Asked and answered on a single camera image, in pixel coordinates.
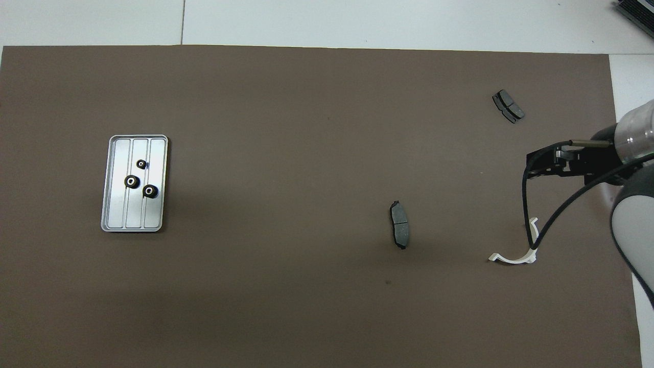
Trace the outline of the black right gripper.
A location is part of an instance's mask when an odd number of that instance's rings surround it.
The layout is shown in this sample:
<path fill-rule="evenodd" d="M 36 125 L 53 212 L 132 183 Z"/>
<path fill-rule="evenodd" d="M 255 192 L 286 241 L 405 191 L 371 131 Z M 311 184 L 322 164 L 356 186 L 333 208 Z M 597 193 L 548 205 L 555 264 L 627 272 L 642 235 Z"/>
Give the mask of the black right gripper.
<path fill-rule="evenodd" d="M 583 160 L 579 158 L 581 147 L 572 145 L 553 145 L 528 154 L 528 178 L 541 176 L 572 177 L 584 176 L 588 185 L 598 177 L 623 165 L 614 146 L 606 148 L 587 147 L 583 149 Z M 636 173 L 636 166 L 608 177 L 604 182 L 610 185 L 624 185 Z"/>

